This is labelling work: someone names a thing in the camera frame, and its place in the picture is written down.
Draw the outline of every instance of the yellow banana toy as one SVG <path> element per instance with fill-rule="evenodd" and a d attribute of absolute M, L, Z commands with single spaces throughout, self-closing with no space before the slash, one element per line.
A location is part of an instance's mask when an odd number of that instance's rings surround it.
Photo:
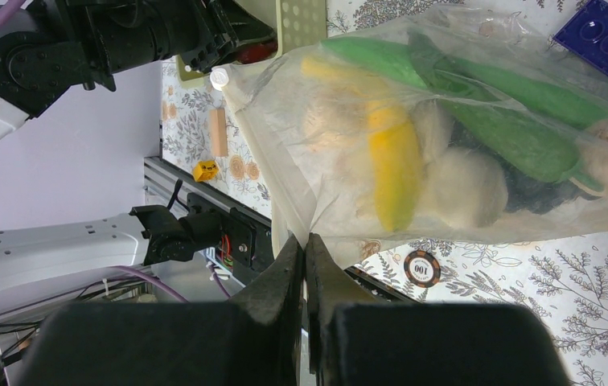
<path fill-rule="evenodd" d="M 308 56 L 302 60 L 302 74 L 331 84 L 342 83 L 368 100 L 366 123 L 377 217 L 387 231 L 405 230 L 422 192 L 424 166 L 408 112 L 391 99 L 392 90 L 381 77 L 364 70 Z"/>

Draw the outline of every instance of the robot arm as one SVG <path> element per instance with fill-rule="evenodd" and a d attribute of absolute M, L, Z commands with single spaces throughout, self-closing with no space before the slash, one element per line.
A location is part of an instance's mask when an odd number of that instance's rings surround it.
<path fill-rule="evenodd" d="M 173 55 L 209 72 L 274 36 L 233 0 L 34 0 L 0 28 L 0 139 L 73 85 Z"/>
<path fill-rule="evenodd" d="M 216 212 L 177 220 L 165 207 L 135 207 L 104 220 L 0 231 L 0 291 L 90 269 L 189 261 L 218 245 Z"/>

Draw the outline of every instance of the clear plastic bag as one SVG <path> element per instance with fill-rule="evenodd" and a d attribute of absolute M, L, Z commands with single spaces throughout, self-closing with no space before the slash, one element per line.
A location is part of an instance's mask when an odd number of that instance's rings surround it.
<path fill-rule="evenodd" d="M 515 15 L 462 6 L 227 66 L 273 198 L 274 251 L 320 234 L 479 243 L 608 231 L 608 82 L 558 63 Z"/>

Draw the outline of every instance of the floral tablecloth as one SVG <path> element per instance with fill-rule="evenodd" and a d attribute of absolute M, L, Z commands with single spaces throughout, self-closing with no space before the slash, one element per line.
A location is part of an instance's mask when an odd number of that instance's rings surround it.
<path fill-rule="evenodd" d="M 519 13 L 550 37 L 586 0 L 328 0 L 328 33 L 374 27 L 436 2 Z M 208 83 L 183 88 L 173 60 L 162 70 L 162 157 L 190 171 L 198 161 L 212 159 L 207 111 L 225 103 Z M 227 120 L 229 154 L 216 159 L 221 172 L 210 184 L 270 216 L 269 190 L 259 167 L 229 111 Z M 404 261 L 416 249 L 432 253 L 442 267 L 441 280 L 428 289 L 405 276 Z M 575 384 L 608 385 L 608 233 L 501 245 L 423 239 L 377 253 L 380 250 L 374 240 L 360 245 L 364 260 L 359 268 L 421 302 L 526 306 L 550 330 Z"/>

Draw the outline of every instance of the wooden block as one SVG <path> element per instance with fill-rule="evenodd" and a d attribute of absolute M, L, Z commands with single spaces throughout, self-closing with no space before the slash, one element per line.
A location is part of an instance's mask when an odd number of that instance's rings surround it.
<path fill-rule="evenodd" d="M 209 110 L 209 137 L 212 139 L 212 155 L 228 156 L 228 133 L 226 133 L 226 112 L 224 109 Z"/>

